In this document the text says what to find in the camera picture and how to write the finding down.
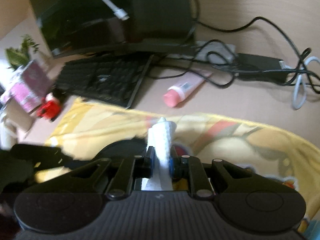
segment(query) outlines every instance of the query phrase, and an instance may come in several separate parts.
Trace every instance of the pink cap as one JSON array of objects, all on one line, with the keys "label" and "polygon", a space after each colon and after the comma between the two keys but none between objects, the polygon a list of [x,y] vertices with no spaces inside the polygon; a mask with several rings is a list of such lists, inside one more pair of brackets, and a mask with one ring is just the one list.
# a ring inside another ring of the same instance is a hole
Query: pink cap
[{"label": "pink cap", "polygon": [[170,89],[167,93],[163,95],[163,101],[169,107],[175,107],[182,100],[177,91]]}]

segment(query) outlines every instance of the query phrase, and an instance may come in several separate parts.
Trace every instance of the red object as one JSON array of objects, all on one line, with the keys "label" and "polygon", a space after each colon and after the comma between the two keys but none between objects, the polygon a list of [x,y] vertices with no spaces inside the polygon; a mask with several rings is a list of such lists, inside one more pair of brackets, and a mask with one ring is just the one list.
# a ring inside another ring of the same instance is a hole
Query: red object
[{"label": "red object", "polygon": [[37,116],[44,117],[54,121],[54,119],[60,114],[61,106],[54,100],[43,103],[37,110]]},{"label": "red object", "polygon": [[169,107],[175,107],[178,103],[180,103],[182,98],[176,90],[170,89],[167,93],[163,95],[163,101]]}]

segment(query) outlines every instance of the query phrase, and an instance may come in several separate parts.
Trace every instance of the white cable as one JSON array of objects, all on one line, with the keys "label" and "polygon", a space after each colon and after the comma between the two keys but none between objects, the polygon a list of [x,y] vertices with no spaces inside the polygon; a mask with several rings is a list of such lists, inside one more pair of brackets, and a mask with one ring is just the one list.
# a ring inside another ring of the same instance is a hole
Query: white cable
[{"label": "white cable", "polygon": [[[307,58],[304,61],[304,64],[307,66],[311,61],[316,61],[320,64],[320,59],[317,57]],[[303,104],[305,103],[305,101],[307,100],[307,86],[306,86],[305,81],[302,79],[302,75],[303,74],[298,74],[297,81],[294,86],[294,90],[293,90],[293,94],[292,94],[292,107],[294,110],[298,110],[299,108],[301,108],[303,106]],[[302,85],[302,89],[303,89],[302,99],[300,102],[297,102],[297,97],[298,97],[298,93],[299,93],[301,85]]]},{"label": "white cable", "polygon": [[129,16],[127,12],[119,7],[117,7],[113,2],[110,0],[102,0],[114,13],[116,17],[118,17],[120,20],[127,20],[129,19]]}]

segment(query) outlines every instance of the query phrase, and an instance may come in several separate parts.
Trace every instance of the computer monitor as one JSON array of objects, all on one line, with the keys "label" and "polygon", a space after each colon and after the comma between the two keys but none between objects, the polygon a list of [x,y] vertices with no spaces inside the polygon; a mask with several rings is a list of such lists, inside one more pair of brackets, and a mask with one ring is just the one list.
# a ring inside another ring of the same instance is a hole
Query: computer monitor
[{"label": "computer monitor", "polygon": [[189,0],[111,0],[122,21],[102,0],[30,0],[54,57],[119,50],[193,55]]}]

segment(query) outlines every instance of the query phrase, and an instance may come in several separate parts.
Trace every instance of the yellow blanket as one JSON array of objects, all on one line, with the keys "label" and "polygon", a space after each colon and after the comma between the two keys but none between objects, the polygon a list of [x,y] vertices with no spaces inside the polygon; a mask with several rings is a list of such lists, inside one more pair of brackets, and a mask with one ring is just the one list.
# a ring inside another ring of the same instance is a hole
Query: yellow blanket
[{"label": "yellow blanket", "polygon": [[[46,144],[60,146],[76,159],[88,160],[112,142],[145,137],[159,117],[116,106],[82,103],[77,98]],[[310,142],[277,127],[215,114],[166,118],[177,124],[174,139],[188,146],[203,163],[222,158],[246,166],[298,190],[307,202],[309,219],[319,210],[320,150]],[[40,180],[64,172],[45,172]]]}]

